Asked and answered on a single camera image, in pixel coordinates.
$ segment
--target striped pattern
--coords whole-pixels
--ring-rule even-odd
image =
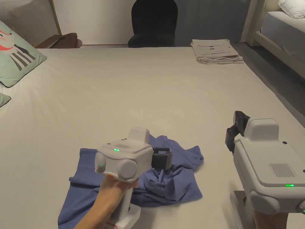
[[[291,166],[286,163],[272,163],[269,167],[276,177],[296,177],[296,173]]]
[[[16,53],[11,53],[9,56],[12,58],[16,66],[18,67],[19,71],[27,67],[30,63],[32,63],[33,60],[35,60],[35,57],[33,57],[31,54],[23,53],[20,49],[16,48]]]

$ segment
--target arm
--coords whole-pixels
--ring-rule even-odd
[[[138,180],[128,184],[105,177],[92,208],[74,229],[101,229],[119,205],[125,192],[137,187]]]
[[[266,215],[254,211],[256,229],[286,229],[288,213],[278,213],[275,215]]]

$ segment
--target white bed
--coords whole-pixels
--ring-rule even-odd
[[[305,18],[294,19],[284,12],[268,12],[261,33],[305,65]]]
[[[133,126],[199,145],[205,158],[195,173],[203,198],[142,209],[134,229],[235,228],[229,196],[242,186],[224,143],[235,110],[275,118],[305,161],[304,128],[245,64],[199,64],[192,48],[40,51],[48,59],[4,89],[0,228],[57,228],[79,149]],[[289,217],[288,228],[303,225],[303,215]]]
[[[305,19],[294,19],[278,6],[278,0],[257,2],[247,37],[251,46],[263,46],[305,78]]]

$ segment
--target speaker grille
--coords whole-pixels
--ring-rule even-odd
[[[296,173],[293,171],[289,164],[273,163],[269,164],[269,167],[276,177],[296,177]]]

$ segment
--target mattress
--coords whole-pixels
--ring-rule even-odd
[[[289,56],[305,64],[305,18],[294,19],[280,11],[268,12],[261,33]]]
[[[191,47],[39,51],[48,59],[3,88],[12,100],[0,108],[0,228],[57,228],[80,148],[135,126],[200,146],[205,163],[201,200],[144,208],[134,229],[234,228],[229,196],[242,185],[224,138],[236,110],[276,119],[305,161],[304,128],[246,64],[199,64]]]

